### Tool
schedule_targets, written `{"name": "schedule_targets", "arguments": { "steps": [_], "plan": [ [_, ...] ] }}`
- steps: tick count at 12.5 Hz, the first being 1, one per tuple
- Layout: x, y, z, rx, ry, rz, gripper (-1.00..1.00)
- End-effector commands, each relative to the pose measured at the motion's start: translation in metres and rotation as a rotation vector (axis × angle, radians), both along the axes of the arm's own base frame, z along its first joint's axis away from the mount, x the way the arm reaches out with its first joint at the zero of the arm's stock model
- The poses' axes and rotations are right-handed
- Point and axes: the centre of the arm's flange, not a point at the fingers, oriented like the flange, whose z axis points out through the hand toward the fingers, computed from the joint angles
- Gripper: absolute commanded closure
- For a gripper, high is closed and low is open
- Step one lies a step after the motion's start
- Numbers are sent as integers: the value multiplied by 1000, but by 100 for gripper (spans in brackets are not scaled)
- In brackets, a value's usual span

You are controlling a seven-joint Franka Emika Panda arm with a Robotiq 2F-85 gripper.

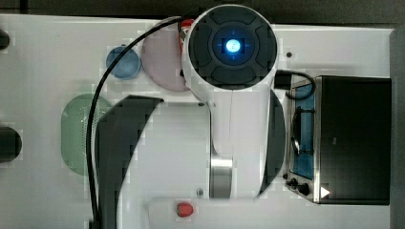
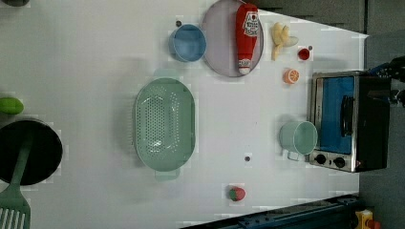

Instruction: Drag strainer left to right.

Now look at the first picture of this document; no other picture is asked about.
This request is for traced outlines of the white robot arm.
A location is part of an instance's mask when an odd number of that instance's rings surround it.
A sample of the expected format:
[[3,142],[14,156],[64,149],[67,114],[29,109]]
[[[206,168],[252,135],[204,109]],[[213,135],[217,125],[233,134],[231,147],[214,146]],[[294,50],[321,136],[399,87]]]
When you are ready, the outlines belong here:
[[[257,11],[221,5],[203,12],[182,46],[186,87],[210,112],[210,198],[256,198],[265,180],[277,37]],[[160,100],[129,95],[97,124],[100,229],[118,229],[124,177]]]

